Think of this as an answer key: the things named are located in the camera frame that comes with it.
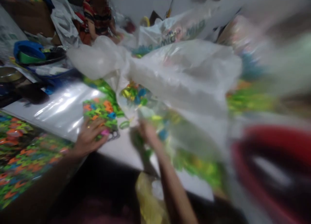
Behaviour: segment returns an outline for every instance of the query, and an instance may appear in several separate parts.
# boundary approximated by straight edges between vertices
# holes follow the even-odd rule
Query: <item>cardboard box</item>
[[[57,33],[55,34],[56,30],[45,2],[0,0],[0,3],[21,30],[34,35],[39,33],[44,37],[53,38],[52,43],[54,45],[62,44]]]

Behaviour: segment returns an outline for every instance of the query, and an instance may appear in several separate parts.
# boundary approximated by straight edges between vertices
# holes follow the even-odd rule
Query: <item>white plastic bag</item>
[[[218,9],[218,6],[208,2],[151,27],[140,26],[134,34],[122,31],[124,39],[120,45],[125,46],[133,54],[144,55],[175,42],[204,39],[213,32],[207,27],[207,21]]]
[[[22,40],[28,38],[0,5],[0,60],[9,61],[9,57],[13,56],[14,44]]]
[[[208,134],[218,146],[225,145],[228,126],[225,95],[235,85],[242,66],[231,47],[191,40],[136,59],[124,47],[112,46],[107,37],[98,37],[94,46],[109,54],[98,52],[95,58],[91,53],[95,48],[83,46],[69,50],[67,55],[80,72],[91,74],[91,79],[104,78],[111,85],[128,118],[136,117],[136,109],[126,105],[121,92],[133,80]],[[92,66],[95,68],[92,73],[86,71]]]
[[[82,42],[72,20],[78,20],[80,23],[83,21],[74,13],[68,0],[52,0],[52,2],[55,8],[52,10],[51,19],[62,44],[78,47]]]

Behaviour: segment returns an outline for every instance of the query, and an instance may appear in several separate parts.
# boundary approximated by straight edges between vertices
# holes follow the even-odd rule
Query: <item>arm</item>
[[[115,35],[116,37],[120,37],[120,39],[123,38],[123,34],[121,34],[120,32],[116,30],[116,23],[114,22],[113,18],[110,20],[109,28],[110,28],[111,33],[113,33],[113,35]]]
[[[172,223],[196,224],[197,219],[192,210],[187,194],[171,165],[170,159],[164,151],[154,128],[146,122],[142,122],[139,131],[145,141],[154,149],[161,170],[161,181],[167,209]]]
[[[91,21],[87,21],[87,25],[88,25],[88,29],[90,31],[90,34],[91,34],[91,37],[93,39],[93,41],[95,41],[95,39],[98,37],[98,35],[96,34],[96,31],[95,31],[95,25],[93,22]]]
[[[88,125],[88,121],[85,121],[74,148],[0,213],[0,223],[44,222],[49,209],[68,182],[72,172],[77,169],[85,156],[100,148],[107,141],[108,136],[104,136],[98,142],[94,140],[105,128],[99,127],[102,123],[103,120],[98,120]]]

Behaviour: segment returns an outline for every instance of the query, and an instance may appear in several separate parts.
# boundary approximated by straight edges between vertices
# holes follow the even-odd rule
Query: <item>hand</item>
[[[162,143],[158,138],[155,128],[148,123],[147,121],[143,120],[139,122],[138,131],[144,141],[149,144],[153,149],[162,149]]]
[[[96,136],[107,128],[103,126],[104,122],[103,119],[97,119],[91,124],[89,124],[89,120],[84,121],[77,142],[70,153],[74,156],[84,157],[106,143],[109,136],[103,136],[99,141],[95,141]]]

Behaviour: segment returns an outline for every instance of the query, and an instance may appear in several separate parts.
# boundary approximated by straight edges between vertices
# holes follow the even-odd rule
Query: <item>person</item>
[[[81,126],[73,149],[0,213],[0,223],[45,222],[49,209],[68,182],[69,175],[73,174],[77,165],[81,164],[88,154],[98,150],[107,141],[108,136],[102,137],[99,141],[95,140],[96,136],[105,129],[103,123],[104,120],[99,119],[92,123],[86,120]],[[187,194],[155,129],[148,122],[141,122],[138,130],[157,155],[164,199],[171,223],[198,223]]]
[[[104,35],[109,37],[115,44],[120,42],[123,35],[116,31],[115,21],[111,17],[111,9],[107,0],[84,0],[83,10],[92,40]]]

